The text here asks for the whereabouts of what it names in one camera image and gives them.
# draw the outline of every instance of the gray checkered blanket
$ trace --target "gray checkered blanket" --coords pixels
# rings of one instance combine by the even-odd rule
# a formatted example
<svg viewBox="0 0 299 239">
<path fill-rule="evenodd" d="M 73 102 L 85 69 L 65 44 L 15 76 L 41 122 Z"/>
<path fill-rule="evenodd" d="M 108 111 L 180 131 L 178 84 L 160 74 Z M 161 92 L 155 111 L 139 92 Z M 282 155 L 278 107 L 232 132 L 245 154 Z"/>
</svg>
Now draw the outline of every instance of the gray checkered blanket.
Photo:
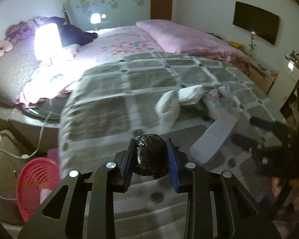
<svg viewBox="0 0 299 239">
<path fill-rule="evenodd" d="M 61 115 L 61 175 L 72 169 L 82 173 L 96 170 L 125 150 L 132 137 L 157 133 L 159 120 L 154 108 L 161 95 L 198 84 L 228 85 L 239 118 L 233 132 L 276 143 L 270 133 L 252 127 L 249 118 L 285 122 L 283 116 L 233 65 L 185 54 L 141 53 L 83 73 Z M 171 131 L 159 135 L 170 137 L 187 152 L 211 124 L 182 108 Z M 255 175 L 250 154 L 230 139 L 204 168 L 217 173 L 230 170 L 257 200 L 268 184 L 267 179 Z M 133 175 L 128 192 L 114 195 L 117 238 L 183 238 L 186 209 L 187 194 L 174 193 L 168 176 L 153 180 Z"/>
</svg>

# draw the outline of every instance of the yellow object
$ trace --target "yellow object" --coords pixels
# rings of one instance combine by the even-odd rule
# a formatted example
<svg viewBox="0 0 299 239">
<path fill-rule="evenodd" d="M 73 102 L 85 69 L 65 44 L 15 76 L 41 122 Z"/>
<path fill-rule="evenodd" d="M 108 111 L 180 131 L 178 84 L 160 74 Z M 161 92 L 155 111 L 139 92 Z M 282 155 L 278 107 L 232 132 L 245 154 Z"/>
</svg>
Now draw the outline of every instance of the yellow object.
<svg viewBox="0 0 299 239">
<path fill-rule="evenodd" d="M 229 41 L 228 44 L 238 50 L 244 51 L 244 45 L 242 45 L 240 43 Z"/>
</svg>

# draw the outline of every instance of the dark clothing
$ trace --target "dark clothing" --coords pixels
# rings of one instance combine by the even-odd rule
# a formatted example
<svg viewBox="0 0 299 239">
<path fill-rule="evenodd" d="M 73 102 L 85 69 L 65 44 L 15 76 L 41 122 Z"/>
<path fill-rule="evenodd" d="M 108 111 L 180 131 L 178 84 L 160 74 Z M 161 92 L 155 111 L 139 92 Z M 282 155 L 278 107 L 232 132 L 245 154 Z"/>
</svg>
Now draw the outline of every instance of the dark clothing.
<svg viewBox="0 0 299 239">
<path fill-rule="evenodd" d="M 79 44 L 83 46 L 93 42 L 93 39 L 97 38 L 97 33 L 84 32 L 72 24 L 63 25 L 64 22 L 65 19 L 60 17 L 50 17 L 45 21 L 45 24 L 57 24 L 63 47 L 72 44 Z"/>
</svg>

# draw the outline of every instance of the black tape-wrapped ball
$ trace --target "black tape-wrapped ball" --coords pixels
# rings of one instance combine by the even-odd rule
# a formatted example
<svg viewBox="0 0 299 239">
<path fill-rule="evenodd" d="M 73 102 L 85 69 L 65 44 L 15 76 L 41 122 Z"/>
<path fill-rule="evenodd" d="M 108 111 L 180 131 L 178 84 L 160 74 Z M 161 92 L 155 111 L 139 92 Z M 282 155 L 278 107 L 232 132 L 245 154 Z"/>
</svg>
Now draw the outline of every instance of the black tape-wrapped ball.
<svg viewBox="0 0 299 239">
<path fill-rule="evenodd" d="M 159 179 L 168 173 L 167 150 L 164 140 L 157 134 L 137 136 L 137 159 L 134 172 Z"/>
</svg>

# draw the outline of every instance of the glowing lamp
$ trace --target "glowing lamp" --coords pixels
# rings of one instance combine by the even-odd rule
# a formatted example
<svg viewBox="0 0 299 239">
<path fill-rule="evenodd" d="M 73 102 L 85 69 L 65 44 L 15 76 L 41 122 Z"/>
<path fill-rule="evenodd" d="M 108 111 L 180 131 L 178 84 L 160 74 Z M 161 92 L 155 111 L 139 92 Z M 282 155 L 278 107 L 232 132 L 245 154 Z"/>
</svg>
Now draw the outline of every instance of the glowing lamp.
<svg viewBox="0 0 299 239">
<path fill-rule="evenodd" d="M 34 36 L 34 54 L 37 60 L 48 60 L 63 49 L 58 26 L 55 23 L 37 28 Z"/>
<path fill-rule="evenodd" d="M 92 24 L 98 24 L 98 23 L 101 23 L 102 20 L 101 20 L 101 15 L 99 13 L 93 13 L 91 15 L 91 19 L 90 19 L 90 22 Z"/>
</svg>

